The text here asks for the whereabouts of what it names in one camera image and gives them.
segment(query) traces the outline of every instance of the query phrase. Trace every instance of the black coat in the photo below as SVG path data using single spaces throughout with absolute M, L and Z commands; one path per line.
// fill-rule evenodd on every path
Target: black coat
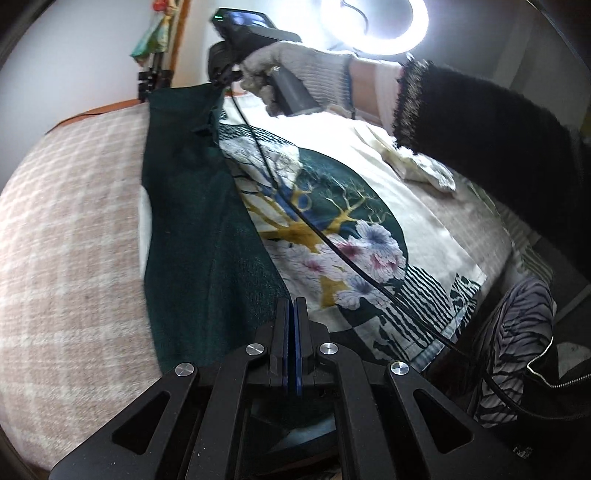
M 479 184 L 591 279 L 591 139 L 518 93 L 429 62 L 410 60 L 400 84 L 399 145 Z

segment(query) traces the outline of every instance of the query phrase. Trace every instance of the white knit glove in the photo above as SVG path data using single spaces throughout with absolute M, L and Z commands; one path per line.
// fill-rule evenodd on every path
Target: white knit glove
M 242 62 L 241 87 L 262 98 L 269 115 L 281 113 L 275 102 L 267 72 L 281 65 L 298 77 L 310 95 L 322 107 L 339 105 L 353 109 L 349 63 L 355 55 L 349 51 L 328 52 L 301 43 L 279 41 L 257 50 Z

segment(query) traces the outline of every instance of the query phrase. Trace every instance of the silver screw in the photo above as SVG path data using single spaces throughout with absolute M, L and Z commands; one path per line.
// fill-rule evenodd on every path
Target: silver screw
M 176 373 L 179 377 L 188 377 L 195 371 L 195 367 L 191 364 L 178 364 L 177 368 L 174 369 L 174 373 Z
M 248 355 L 260 355 L 265 351 L 265 347 L 263 347 L 260 343 L 251 343 L 246 347 L 246 353 Z
M 323 343 L 320 345 L 320 352 L 325 355 L 334 355 L 339 351 L 339 346 L 334 343 Z
M 404 362 L 394 362 L 392 365 L 390 365 L 390 371 L 394 375 L 406 375 L 409 370 L 410 367 Z

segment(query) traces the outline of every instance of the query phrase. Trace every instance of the black sleeve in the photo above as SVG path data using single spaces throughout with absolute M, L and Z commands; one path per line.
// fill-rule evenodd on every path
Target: black sleeve
M 410 60 L 399 83 L 398 144 L 479 184 L 591 278 L 591 141 L 515 92 L 429 62 Z

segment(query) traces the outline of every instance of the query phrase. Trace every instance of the glowing ring light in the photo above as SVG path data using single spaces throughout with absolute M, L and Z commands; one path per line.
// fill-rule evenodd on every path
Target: glowing ring light
M 322 0 L 320 14 L 324 26 L 341 42 L 373 55 L 396 55 L 412 50 L 425 38 L 429 15 L 423 0 L 408 0 L 413 9 L 413 21 L 408 30 L 397 38 L 375 38 L 365 35 L 343 14 L 340 0 Z

